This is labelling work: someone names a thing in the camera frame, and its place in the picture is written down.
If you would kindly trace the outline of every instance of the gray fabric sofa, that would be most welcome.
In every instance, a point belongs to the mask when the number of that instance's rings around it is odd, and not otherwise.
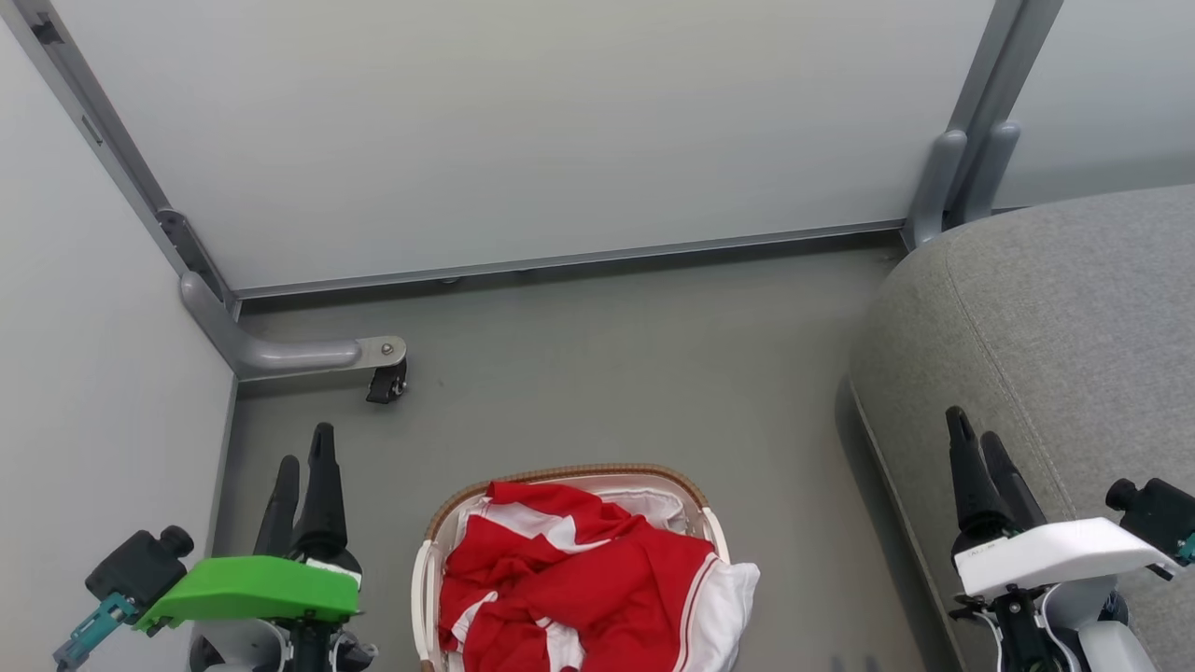
[[[961,591],[944,411],[994,430],[1050,520],[1113,517],[1117,478],[1195,493],[1195,185],[993,216],[891,274],[851,360],[851,384],[942,609]],[[1195,660],[1195,572],[1121,582],[1163,672]],[[970,672],[991,635],[949,630]]]

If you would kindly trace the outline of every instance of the caster wheel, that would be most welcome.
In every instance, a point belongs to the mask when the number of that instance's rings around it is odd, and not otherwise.
[[[374,404],[388,404],[397,402],[406,391],[406,360],[394,366],[384,366],[374,369],[373,380],[369,381],[369,393],[366,401]]]

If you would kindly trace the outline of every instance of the basket rim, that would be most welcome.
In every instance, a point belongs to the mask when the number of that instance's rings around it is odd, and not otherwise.
[[[504,481],[508,483],[540,483],[544,481],[559,481],[562,478],[575,478],[578,476],[623,476],[623,475],[646,475],[646,476],[658,476],[672,481],[676,485],[680,485],[693,501],[697,502],[698,508],[709,508],[710,502],[705,499],[705,494],[701,489],[697,487],[687,476],[676,471],[675,469],[669,469],[660,464],[635,464],[635,463],[606,463],[606,464],[581,464],[575,466],[557,466],[553,469],[538,469],[535,471],[521,471],[519,474],[511,474],[510,476],[502,476],[500,478],[490,478],[489,481],[482,481],[479,483],[473,483],[472,485],[461,489],[455,495],[448,497],[436,514],[431,518],[431,523],[428,524],[428,531],[424,539],[428,542],[434,542],[436,534],[440,532],[440,527],[443,526],[445,519],[452,513],[458,506],[470,497],[476,497],[490,487],[494,481]]]

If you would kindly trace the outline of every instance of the gray metal leg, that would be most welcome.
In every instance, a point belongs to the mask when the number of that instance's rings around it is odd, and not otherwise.
[[[1015,121],[998,123],[988,132],[975,158],[975,172],[963,182],[946,218],[950,227],[992,215],[992,202],[1017,140],[1021,140],[1021,124]]]
[[[921,182],[913,195],[908,218],[901,230],[905,246],[914,250],[942,233],[943,210],[950,183],[958,170],[958,161],[967,149],[967,134],[962,130],[948,130],[939,135],[930,147],[930,159],[925,163]]]
[[[197,274],[184,273],[178,286],[183,305],[241,381],[382,368],[397,366],[406,358],[406,343],[398,336],[300,343],[263,341],[245,334],[233,322],[232,316]]]

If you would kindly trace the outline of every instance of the white partition panel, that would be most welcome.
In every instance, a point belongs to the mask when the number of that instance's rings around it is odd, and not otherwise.
[[[1195,182],[1195,4],[1067,1],[1011,118],[997,207]]]
[[[992,0],[56,0],[234,289],[902,218]]]
[[[0,14],[44,56],[8,0]],[[0,372],[2,668],[53,670],[99,606],[84,580],[129,534],[179,525],[189,562],[206,551],[233,379],[4,20]],[[84,670],[182,671],[188,643],[122,628]]]

